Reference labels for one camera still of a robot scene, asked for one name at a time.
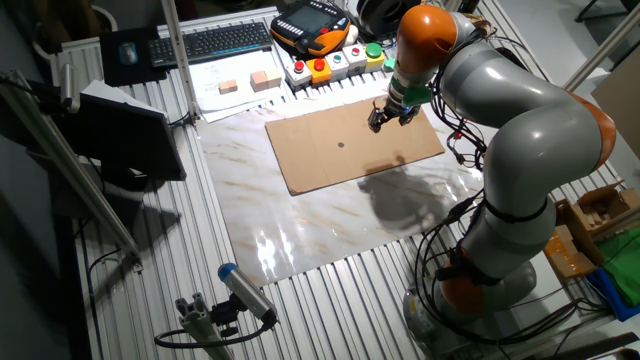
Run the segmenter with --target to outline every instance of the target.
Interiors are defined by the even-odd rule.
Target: paper sheet
[[[251,73],[275,67],[271,55],[264,51],[189,66],[196,99],[207,122],[249,110],[277,97],[278,88],[254,92],[250,80]],[[238,90],[220,94],[220,82],[234,79]]]

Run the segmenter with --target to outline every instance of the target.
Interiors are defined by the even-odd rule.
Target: white box
[[[347,78],[349,62],[342,51],[333,52],[325,56],[329,68],[331,68],[331,81],[340,81]]]
[[[364,74],[367,67],[367,54],[364,53],[364,47],[361,45],[351,45],[342,49],[344,56],[349,61],[349,71],[347,76]]]
[[[285,67],[287,83],[293,92],[300,91],[311,83],[311,70],[309,70],[304,61],[298,62],[302,63],[302,70],[300,72],[295,70],[296,63],[289,64]]]

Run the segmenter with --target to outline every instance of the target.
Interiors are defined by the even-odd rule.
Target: marble surface
[[[455,203],[482,188],[482,174],[458,165],[447,150],[377,174],[289,195],[265,122],[381,96],[386,86],[380,82],[355,87],[198,124],[238,265],[258,286],[429,229]],[[423,108],[444,145],[450,130],[430,107]],[[495,133],[484,127],[482,131],[487,142]]]

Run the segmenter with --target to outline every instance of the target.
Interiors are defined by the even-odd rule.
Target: black cable bundle
[[[474,30],[462,44],[458,45],[455,49],[453,49],[453,51],[451,51],[445,61],[440,65],[438,73],[430,84],[431,93],[433,96],[431,100],[431,108],[433,109],[433,112],[436,114],[436,116],[445,125],[453,130],[453,133],[447,138],[447,147],[453,152],[456,160],[460,165],[463,165],[467,168],[476,168],[479,171],[482,171],[482,159],[484,158],[484,153],[487,151],[487,145],[484,143],[484,137],[475,125],[460,117],[455,111],[451,111],[453,115],[446,114],[447,105],[442,98],[440,86],[442,84],[442,76],[444,74],[444,71],[451,59],[465,47],[474,44],[482,39],[484,39],[484,32],[481,29]],[[480,135],[476,135],[469,128],[469,126],[475,128]],[[467,139],[471,144],[475,146],[476,150],[474,154],[461,154],[456,150],[455,144],[462,138]]]
[[[423,233],[423,238],[420,241],[420,244],[418,246],[418,256],[416,258],[415,264],[414,264],[414,269],[413,269],[413,275],[414,275],[414,282],[416,283],[416,288],[417,290],[417,294],[418,294],[418,298],[420,299],[420,303],[422,304],[422,306],[424,307],[424,309],[427,311],[427,313],[436,321],[438,321],[439,323],[441,323],[442,325],[444,325],[445,327],[447,327],[448,329],[450,329],[451,331],[453,331],[456,335],[462,336],[465,339],[467,339],[470,342],[473,343],[478,343],[478,344],[483,344],[483,345],[494,345],[494,346],[498,346],[500,348],[500,351],[503,352],[503,354],[505,355],[505,357],[508,358],[508,355],[506,355],[506,353],[504,352],[504,350],[500,347],[501,345],[514,345],[514,344],[519,344],[522,343],[524,341],[530,340],[536,336],[541,335],[542,333],[544,333],[547,330],[550,330],[558,325],[560,325],[561,323],[563,323],[564,321],[566,321],[567,319],[569,319],[571,316],[573,316],[573,314],[578,310],[583,310],[583,311],[588,311],[588,312],[594,312],[594,313],[606,313],[609,311],[609,308],[607,306],[604,305],[600,305],[600,304],[596,304],[592,301],[590,301],[589,299],[586,298],[578,298],[573,300],[572,302],[568,303],[567,305],[562,306],[561,308],[557,309],[556,311],[552,312],[551,314],[547,315],[546,317],[540,319],[539,321],[537,321],[536,323],[520,330],[517,331],[514,334],[511,334],[509,336],[506,336],[504,338],[501,339],[491,339],[491,338],[487,338],[484,335],[481,334],[477,334],[475,332],[469,331],[465,328],[463,328],[462,326],[456,324],[455,322],[453,322],[451,319],[449,319],[446,315],[444,315],[443,313],[441,313],[435,303],[435,300],[433,298],[433,294],[435,292],[435,285],[436,285],[436,281],[435,279],[432,281],[431,286],[429,287],[428,283],[427,283],[427,264],[434,260],[437,256],[440,255],[444,255],[445,253],[449,252],[443,252],[443,253],[439,253],[439,254],[435,254],[432,256],[428,256],[428,254],[431,251],[431,247],[433,245],[433,241],[435,240],[435,238],[438,236],[438,234],[440,233],[440,231],[447,225],[451,225],[453,223],[459,222],[461,217],[464,216],[465,214],[468,214],[472,211],[474,211],[474,214],[472,216],[472,220],[471,220],[471,224],[469,226],[469,230],[471,228],[473,228],[473,226],[475,225],[476,221],[478,220],[479,217],[479,211],[482,207],[482,203],[480,203],[480,205],[477,206],[471,206],[473,204],[474,201],[479,200],[480,195],[483,193],[483,191],[481,190],[480,192],[478,192],[476,195],[464,200],[463,202],[461,202],[460,204],[454,206],[451,211],[449,211],[449,215],[447,216],[447,218],[445,218],[440,224],[436,225],[433,229],[431,229],[429,232],[427,233]],[[458,243],[458,246],[461,245],[462,241],[464,240],[464,238],[462,240],[460,240],[460,242]],[[424,244],[426,245],[425,251],[424,251],[424,255],[420,255],[422,254],[422,248],[424,246]],[[534,301],[538,301],[538,300],[544,300],[545,298],[557,293],[559,290],[556,290],[554,292],[552,292],[549,295],[545,295],[539,299],[536,299]]]

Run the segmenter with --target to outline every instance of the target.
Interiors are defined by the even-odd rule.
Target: white paper
[[[145,110],[155,111],[157,113],[163,114],[165,118],[167,117],[167,113],[165,113],[164,111],[158,110],[143,102],[140,102],[129,96],[129,94],[125,93],[124,91],[105,84],[102,80],[93,80],[91,84],[89,84],[89,86],[82,90],[82,93],[106,100],[115,101],[121,104],[128,104]]]
[[[251,86],[251,73],[275,68],[271,55],[263,51],[189,66],[196,100],[205,119],[219,120],[278,97],[279,88],[254,92]],[[220,83],[228,80],[236,80],[238,90],[220,94]]]

